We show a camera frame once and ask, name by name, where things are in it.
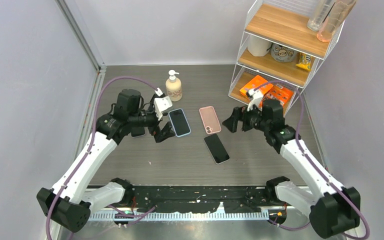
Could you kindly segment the pink phone case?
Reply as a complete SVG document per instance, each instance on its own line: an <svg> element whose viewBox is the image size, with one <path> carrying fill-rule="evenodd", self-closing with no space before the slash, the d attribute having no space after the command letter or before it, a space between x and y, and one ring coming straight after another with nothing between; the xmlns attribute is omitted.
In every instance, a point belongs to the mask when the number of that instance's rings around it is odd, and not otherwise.
<svg viewBox="0 0 384 240"><path fill-rule="evenodd" d="M204 130L208 135L219 133L222 130L213 106L201 107L199 109L199 114Z"/></svg>

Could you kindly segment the black smartphone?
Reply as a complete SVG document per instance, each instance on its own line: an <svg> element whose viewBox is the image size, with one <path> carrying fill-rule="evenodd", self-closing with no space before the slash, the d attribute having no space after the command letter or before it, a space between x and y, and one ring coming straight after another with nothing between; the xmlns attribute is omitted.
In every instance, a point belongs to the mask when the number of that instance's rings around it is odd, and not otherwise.
<svg viewBox="0 0 384 240"><path fill-rule="evenodd" d="M209 150L214 162L219 165L230 159L222 141L217 134L211 134L204 138L205 145Z"/></svg>

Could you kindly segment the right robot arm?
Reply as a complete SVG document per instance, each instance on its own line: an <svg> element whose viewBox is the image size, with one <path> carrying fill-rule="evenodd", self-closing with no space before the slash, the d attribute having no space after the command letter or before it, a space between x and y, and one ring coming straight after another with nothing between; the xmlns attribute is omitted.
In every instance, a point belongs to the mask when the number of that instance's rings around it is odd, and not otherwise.
<svg viewBox="0 0 384 240"><path fill-rule="evenodd" d="M360 225L360 193L354 187L344 187L315 159L297 131L285 123L283 107L278 100L265 100L262 109L235 107L222 124L235 133L239 123L244 132L262 131L267 143L294 167L309 188L305 191L284 176L271 179L266 182L268 203L292 205L308 217L313 230L323 239Z"/></svg>

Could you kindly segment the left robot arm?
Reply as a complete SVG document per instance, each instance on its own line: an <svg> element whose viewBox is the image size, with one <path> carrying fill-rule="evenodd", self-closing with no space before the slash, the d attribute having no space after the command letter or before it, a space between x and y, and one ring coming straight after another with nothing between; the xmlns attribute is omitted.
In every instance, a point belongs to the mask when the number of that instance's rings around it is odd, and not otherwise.
<svg viewBox="0 0 384 240"><path fill-rule="evenodd" d="M128 207L134 199L133 185L114 178L107 185L89 193L86 189L104 160L128 135L142 134L147 128L155 142L175 135L172 125L159 124L172 108L169 96L158 89L147 103L141 93L124 89L111 105L110 112L96 119L84 148L66 173L50 189L42 188L36 198L45 216L73 233L79 232L91 214L112 204Z"/></svg>

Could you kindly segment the phone in blue case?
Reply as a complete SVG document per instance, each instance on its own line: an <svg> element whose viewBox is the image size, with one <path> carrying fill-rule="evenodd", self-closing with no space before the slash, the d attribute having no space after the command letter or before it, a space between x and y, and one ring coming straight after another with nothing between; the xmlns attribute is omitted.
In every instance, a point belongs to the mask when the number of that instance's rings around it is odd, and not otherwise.
<svg viewBox="0 0 384 240"><path fill-rule="evenodd" d="M191 133L190 125L181 108L171 110L168 116L176 137L184 137Z"/></svg>

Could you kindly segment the dark phone on table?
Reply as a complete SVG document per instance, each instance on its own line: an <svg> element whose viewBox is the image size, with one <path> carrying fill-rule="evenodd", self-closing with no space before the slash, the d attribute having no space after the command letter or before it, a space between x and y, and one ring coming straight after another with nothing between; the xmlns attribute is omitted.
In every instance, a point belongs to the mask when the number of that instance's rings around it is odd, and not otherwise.
<svg viewBox="0 0 384 240"><path fill-rule="evenodd" d="M146 134L144 127L132 127L130 135L132 138L137 138Z"/></svg>

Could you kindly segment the cream lotion pump bottle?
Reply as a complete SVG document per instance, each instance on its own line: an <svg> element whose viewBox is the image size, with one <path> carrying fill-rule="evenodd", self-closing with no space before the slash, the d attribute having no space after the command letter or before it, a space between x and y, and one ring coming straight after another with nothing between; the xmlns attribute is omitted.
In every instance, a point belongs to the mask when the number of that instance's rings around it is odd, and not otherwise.
<svg viewBox="0 0 384 240"><path fill-rule="evenodd" d="M167 95L172 102L178 102L183 95L181 80L177 77L179 75L175 70L168 71L168 79L165 82Z"/></svg>

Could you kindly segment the yellow cardboard box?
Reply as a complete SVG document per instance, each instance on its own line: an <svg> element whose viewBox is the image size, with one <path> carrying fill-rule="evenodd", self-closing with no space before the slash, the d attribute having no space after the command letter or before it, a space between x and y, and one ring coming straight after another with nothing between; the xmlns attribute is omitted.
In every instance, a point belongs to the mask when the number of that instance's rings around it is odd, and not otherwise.
<svg viewBox="0 0 384 240"><path fill-rule="evenodd" d="M260 87L258 90L262 93L263 96L265 96L274 87L274 85L269 83L264 77L260 75L256 75L254 78L252 78L239 90L239 92L242 96L246 97L249 90L254 90L263 84L265 85Z"/></svg>

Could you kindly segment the orange cardboard box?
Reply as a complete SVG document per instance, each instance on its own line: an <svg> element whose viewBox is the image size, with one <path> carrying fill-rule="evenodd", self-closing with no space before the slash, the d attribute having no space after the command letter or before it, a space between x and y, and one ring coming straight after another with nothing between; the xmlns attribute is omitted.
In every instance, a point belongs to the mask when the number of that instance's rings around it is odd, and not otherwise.
<svg viewBox="0 0 384 240"><path fill-rule="evenodd" d="M263 102L267 99L276 99L280 101L280 104L284 106L289 102L289 100L294 95L294 91L276 83L263 97L262 101L259 104L259 107L262 108Z"/></svg>

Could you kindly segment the white paper roll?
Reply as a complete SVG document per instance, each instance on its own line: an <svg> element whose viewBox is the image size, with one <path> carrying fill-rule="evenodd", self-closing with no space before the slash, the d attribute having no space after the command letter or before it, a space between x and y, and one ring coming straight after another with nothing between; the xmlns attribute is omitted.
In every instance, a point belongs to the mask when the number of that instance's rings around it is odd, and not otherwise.
<svg viewBox="0 0 384 240"><path fill-rule="evenodd" d="M250 35L248 37L247 50L254 57L264 57L270 52L272 44L271 41Z"/></svg>

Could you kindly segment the cartoon printed tin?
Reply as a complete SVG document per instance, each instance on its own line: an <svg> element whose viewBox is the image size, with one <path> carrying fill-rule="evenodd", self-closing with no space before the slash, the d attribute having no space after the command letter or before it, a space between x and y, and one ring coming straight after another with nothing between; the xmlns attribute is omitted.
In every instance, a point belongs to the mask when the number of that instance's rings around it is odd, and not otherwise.
<svg viewBox="0 0 384 240"><path fill-rule="evenodd" d="M288 48L284 45L280 45L277 43L272 43L270 49L271 57L281 63L289 63L292 62L298 55L298 51Z"/></svg>

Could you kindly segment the yellow snack packet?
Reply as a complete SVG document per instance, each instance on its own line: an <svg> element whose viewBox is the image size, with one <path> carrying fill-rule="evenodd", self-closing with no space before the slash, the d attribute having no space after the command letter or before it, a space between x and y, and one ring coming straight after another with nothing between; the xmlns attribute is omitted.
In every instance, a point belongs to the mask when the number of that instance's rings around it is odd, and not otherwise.
<svg viewBox="0 0 384 240"><path fill-rule="evenodd" d="M312 59L313 57L311 55L300 52L298 63L295 66L310 72L312 70Z"/></svg>

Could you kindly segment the clear plastic bottle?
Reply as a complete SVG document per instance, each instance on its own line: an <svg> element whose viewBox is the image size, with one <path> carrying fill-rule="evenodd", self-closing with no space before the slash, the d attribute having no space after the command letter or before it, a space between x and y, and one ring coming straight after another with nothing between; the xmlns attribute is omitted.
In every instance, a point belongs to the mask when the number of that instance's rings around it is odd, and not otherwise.
<svg viewBox="0 0 384 240"><path fill-rule="evenodd" d="M324 21L327 19L327 16L332 10L335 2L335 0L319 0L306 26L310 30L318 32Z"/></svg>

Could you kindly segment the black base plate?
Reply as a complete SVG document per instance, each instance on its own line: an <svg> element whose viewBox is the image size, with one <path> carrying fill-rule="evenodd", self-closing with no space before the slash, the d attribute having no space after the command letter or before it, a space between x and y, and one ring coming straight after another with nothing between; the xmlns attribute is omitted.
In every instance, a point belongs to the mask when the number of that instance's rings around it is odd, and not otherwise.
<svg viewBox="0 0 384 240"><path fill-rule="evenodd" d="M126 200L114 203L155 213L214 213L220 206L226 213L256 213L260 208L289 210L284 202L276 202L266 195L264 186L255 185L134 185Z"/></svg>

